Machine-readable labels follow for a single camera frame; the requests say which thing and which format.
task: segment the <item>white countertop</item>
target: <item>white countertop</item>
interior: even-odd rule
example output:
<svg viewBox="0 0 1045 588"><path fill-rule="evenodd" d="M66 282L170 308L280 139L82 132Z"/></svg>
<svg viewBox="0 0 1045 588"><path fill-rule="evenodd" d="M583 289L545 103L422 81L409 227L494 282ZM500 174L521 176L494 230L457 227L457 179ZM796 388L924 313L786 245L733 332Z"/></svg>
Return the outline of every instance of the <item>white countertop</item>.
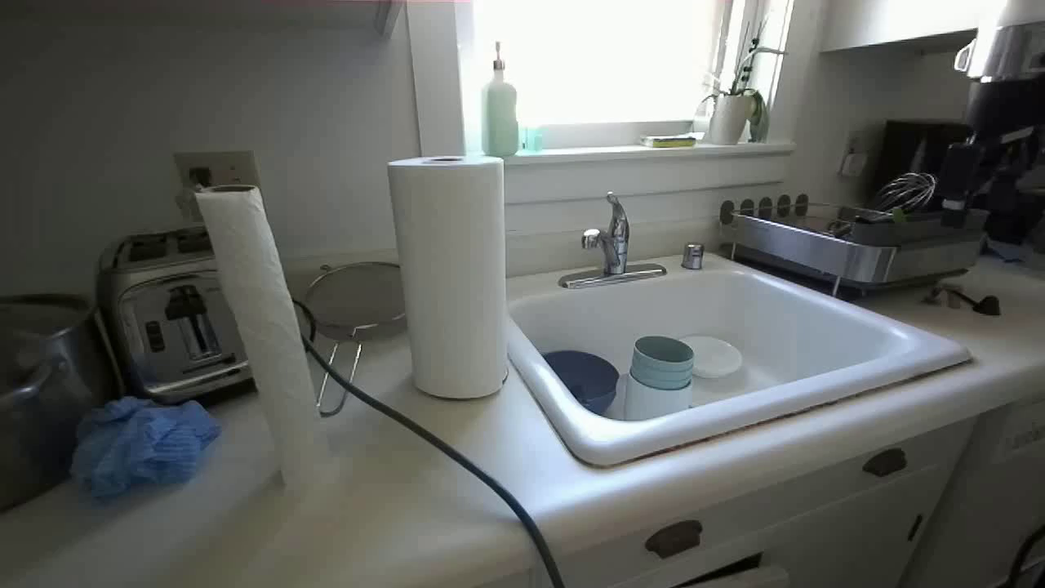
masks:
<svg viewBox="0 0 1045 588"><path fill-rule="evenodd" d="M1003 316L927 308L924 289L866 308L963 343L973 363L612 470L565 450L518 374L494 400L439 401L413 388L402 337L365 353L359 386L503 482L568 557L1043 397L1045 275L983 257L955 284L998 295ZM330 482L309 496L280 492L256 400L216 415L221 439L184 487L94 508L61 483L4 514L4 586L477 586L535 565L483 483L359 401L324 423Z"/></svg>

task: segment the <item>drawer handle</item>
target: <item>drawer handle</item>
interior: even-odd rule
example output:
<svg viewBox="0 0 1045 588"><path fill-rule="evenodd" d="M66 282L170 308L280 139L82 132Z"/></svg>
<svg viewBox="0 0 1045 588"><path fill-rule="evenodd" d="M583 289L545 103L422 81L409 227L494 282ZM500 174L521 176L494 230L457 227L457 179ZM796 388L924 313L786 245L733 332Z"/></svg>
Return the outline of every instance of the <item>drawer handle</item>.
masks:
<svg viewBox="0 0 1045 588"><path fill-rule="evenodd" d="M909 467L909 454L902 448L883 450L863 463L866 475L872 476L893 476Z"/></svg>
<svg viewBox="0 0 1045 588"><path fill-rule="evenodd" d="M682 524L662 527L661 532L655 532L648 538L648 550L657 552L661 558L673 558L686 550L696 550L702 529L706 527L700 521L682 521Z"/></svg>

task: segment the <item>toaster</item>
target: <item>toaster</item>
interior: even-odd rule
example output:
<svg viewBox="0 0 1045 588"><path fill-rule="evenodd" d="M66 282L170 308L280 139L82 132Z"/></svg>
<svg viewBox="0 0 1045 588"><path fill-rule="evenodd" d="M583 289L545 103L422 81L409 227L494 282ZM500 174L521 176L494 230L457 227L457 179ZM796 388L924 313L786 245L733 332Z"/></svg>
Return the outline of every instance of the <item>toaster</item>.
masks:
<svg viewBox="0 0 1045 588"><path fill-rule="evenodd" d="M161 401L251 378L205 230L130 237L98 272L125 386Z"/></svg>

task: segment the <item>sink basin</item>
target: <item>sink basin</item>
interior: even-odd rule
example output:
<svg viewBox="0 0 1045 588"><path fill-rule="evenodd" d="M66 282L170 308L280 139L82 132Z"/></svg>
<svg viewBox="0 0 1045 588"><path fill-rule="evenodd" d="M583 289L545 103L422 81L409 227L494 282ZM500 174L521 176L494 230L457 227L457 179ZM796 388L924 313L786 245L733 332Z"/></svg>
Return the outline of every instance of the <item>sink basin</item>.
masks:
<svg viewBox="0 0 1045 588"><path fill-rule="evenodd" d="M585 351L629 377L634 339L655 332L728 339L746 368L728 382L696 378L690 410L625 423L575 401L543 358L553 351ZM969 353L872 309L712 257L706 272L669 272L632 284L518 289L509 358L568 450L612 467L937 374L968 363Z"/></svg>

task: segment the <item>bottle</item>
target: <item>bottle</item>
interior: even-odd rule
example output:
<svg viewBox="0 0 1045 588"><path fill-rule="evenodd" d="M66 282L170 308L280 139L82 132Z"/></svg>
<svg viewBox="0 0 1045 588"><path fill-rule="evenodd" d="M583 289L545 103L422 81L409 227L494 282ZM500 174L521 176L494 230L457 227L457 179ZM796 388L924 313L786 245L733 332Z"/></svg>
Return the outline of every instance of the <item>bottle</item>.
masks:
<svg viewBox="0 0 1045 588"><path fill-rule="evenodd" d="M503 81L503 58L497 44L494 78L483 87L483 154L512 158L521 149L518 87Z"/></svg>

